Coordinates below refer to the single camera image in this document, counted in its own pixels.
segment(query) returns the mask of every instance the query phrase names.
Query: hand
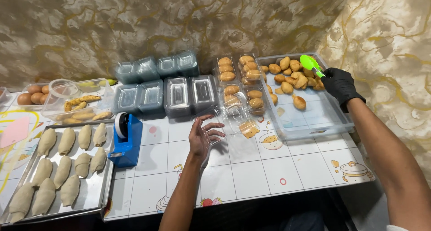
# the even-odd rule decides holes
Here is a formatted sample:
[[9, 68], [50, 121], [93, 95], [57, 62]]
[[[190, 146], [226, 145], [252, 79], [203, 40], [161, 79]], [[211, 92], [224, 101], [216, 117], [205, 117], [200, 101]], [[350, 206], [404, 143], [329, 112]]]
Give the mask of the hand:
[[347, 102], [352, 98], [360, 98], [364, 103], [365, 98], [356, 92], [355, 85], [353, 83], [352, 75], [337, 68], [326, 69], [326, 77], [322, 77], [322, 83], [325, 89], [331, 96], [334, 96], [340, 103], [340, 107], [344, 113], [348, 113]]
[[224, 137], [224, 133], [212, 129], [224, 127], [223, 123], [211, 122], [203, 127], [201, 126], [203, 121], [213, 117], [214, 115], [204, 115], [196, 118], [189, 134], [189, 154], [192, 154], [194, 157], [197, 157], [200, 163], [205, 161], [211, 142], [219, 139], [216, 136]]

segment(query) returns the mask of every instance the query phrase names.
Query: strawberry illustration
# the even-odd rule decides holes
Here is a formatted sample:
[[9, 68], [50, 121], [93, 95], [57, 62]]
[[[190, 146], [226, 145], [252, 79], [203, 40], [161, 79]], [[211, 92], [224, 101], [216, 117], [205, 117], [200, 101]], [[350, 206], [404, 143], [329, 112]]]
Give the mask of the strawberry illustration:
[[213, 205], [220, 205], [222, 204], [222, 200], [220, 199], [220, 197], [217, 197], [213, 200]]
[[201, 206], [212, 206], [213, 205], [213, 200], [207, 198], [207, 199], [202, 199], [202, 201], [200, 202]]

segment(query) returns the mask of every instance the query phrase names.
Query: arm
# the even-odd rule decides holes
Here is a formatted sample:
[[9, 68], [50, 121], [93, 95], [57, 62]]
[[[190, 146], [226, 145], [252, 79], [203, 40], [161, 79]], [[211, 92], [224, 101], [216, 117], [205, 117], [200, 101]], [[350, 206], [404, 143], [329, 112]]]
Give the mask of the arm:
[[390, 223], [409, 231], [431, 227], [431, 190], [409, 149], [365, 105], [350, 73], [330, 68], [326, 74], [322, 83], [337, 98], [341, 109], [350, 112], [383, 185]]
[[209, 123], [201, 127], [202, 121], [212, 118], [213, 115], [205, 115], [195, 119], [189, 134], [190, 152], [187, 156], [181, 177], [175, 187], [174, 193], [168, 202], [166, 211], [160, 222], [159, 230], [175, 231], [188, 230], [196, 205], [196, 186], [199, 178], [200, 166], [207, 157], [209, 142], [217, 140], [218, 136], [224, 136], [222, 132], [210, 130], [222, 128], [222, 123]]

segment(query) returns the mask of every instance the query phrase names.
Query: jeans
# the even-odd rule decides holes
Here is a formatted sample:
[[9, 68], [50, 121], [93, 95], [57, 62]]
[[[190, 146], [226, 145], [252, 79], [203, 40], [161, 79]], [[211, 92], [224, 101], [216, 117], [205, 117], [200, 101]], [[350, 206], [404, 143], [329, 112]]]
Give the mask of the jeans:
[[323, 218], [319, 212], [310, 211], [296, 214], [279, 225], [259, 228], [258, 231], [324, 231]]

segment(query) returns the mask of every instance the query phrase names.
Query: raw dough roll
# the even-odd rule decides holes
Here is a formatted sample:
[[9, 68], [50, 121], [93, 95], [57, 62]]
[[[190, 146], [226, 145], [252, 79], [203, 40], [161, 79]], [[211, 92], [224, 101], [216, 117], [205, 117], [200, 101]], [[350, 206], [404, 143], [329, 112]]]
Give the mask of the raw dough roll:
[[69, 176], [71, 166], [72, 160], [68, 156], [61, 157], [60, 163], [58, 164], [57, 172], [54, 176], [54, 184], [56, 189], [60, 188]]
[[9, 204], [9, 213], [12, 216], [10, 223], [18, 222], [25, 217], [30, 209], [34, 192], [35, 190], [30, 182], [23, 184], [16, 192]]
[[95, 171], [103, 169], [103, 167], [105, 166], [106, 157], [107, 156], [106, 156], [105, 149], [102, 147], [99, 147], [97, 149], [96, 154], [94, 155], [94, 157], [91, 159], [91, 162], [90, 162], [91, 173], [94, 173]]
[[75, 160], [75, 172], [77, 175], [86, 178], [88, 175], [88, 165], [91, 156], [87, 153], [80, 154]]
[[58, 145], [58, 153], [60, 155], [67, 155], [75, 142], [75, 131], [71, 128], [66, 128], [63, 131], [60, 144]]
[[90, 125], [85, 125], [81, 128], [78, 134], [79, 147], [83, 150], [87, 150], [91, 141], [91, 127]]
[[55, 130], [52, 128], [46, 130], [40, 137], [39, 145], [37, 146], [37, 156], [48, 156], [50, 149], [54, 146], [56, 140], [57, 133]]
[[35, 203], [31, 208], [33, 216], [48, 212], [51, 204], [55, 199], [55, 185], [50, 178], [46, 178], [40, 185], [39, 190], [36, 193]]
[[102, 146], [102, 144], [106, 141], [106, 124], [105, 123], [101, 123], [96, 131], [94, 132], [94, 136], [93, 136], [93, 142], [94, 142], [94, 146], [96, 147], [100, 147]]
[[69, 177], [60, 190], [60, 199], [63, 206], [70, 206], [75, 201], [79, 193], [79, 177], [74, 174]]
[[37, 165], [35, 176], [31, 183], [33, 186], [40, 186], [42, 182], [51, 176], [51, 171], [53, 170], [53, 164], [47, 158], [41, 158], [39, 164]]

